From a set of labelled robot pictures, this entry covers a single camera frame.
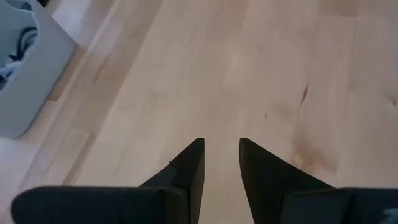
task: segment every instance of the wooden floor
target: wooden floor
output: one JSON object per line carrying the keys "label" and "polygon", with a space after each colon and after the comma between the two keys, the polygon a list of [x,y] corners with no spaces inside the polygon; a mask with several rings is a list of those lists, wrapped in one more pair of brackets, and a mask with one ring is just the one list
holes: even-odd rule
{"label": "wooden floor", "polygon": [[248,137],[337,187],[398,187],[398,1],[52,0],[80,48],[0,138],[0,218],[39,185],[135,186],[206,140],[200,223],[253,223]]}

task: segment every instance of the gray storage bin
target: gray storage bin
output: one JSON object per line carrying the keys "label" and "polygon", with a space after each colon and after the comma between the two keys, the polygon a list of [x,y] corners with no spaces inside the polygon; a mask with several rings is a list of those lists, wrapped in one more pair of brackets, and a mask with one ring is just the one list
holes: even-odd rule
{"label": "gray storage bin", "polygon": [[36,0],[25,0],[31,11],[16,9],[0,0],[0,67],[17,46],[21,30],[36,27],[35,44],[0,90],[0,136],[16,138],[33,122],[76,43]]}

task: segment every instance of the plastic bin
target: plastic bin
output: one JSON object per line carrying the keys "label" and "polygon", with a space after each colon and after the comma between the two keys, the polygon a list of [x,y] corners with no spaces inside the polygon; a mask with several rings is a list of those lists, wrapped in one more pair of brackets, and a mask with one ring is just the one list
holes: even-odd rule
{"label": "plastic bin", "polygon": [[0,0],[0,67],[16,48],[23,28],[33,26],[38,30],[35,44],[0,90],[0,136],[10,138],[28,130],[76,47],[36,0],[26,2],[31,11]]}

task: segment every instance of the light wood flooring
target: light wood flooring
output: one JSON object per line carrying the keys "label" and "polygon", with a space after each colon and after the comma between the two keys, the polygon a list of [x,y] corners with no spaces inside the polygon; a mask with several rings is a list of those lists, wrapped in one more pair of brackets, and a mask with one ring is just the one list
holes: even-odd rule
{"label": "light wood flooring", "polygon": [[200,223],[253,223],[248,137],[337,187],[398,187],[398,1],[52,0],[80,48],[0,138],[0,222],[40,185],[139,185],[198,137]]}

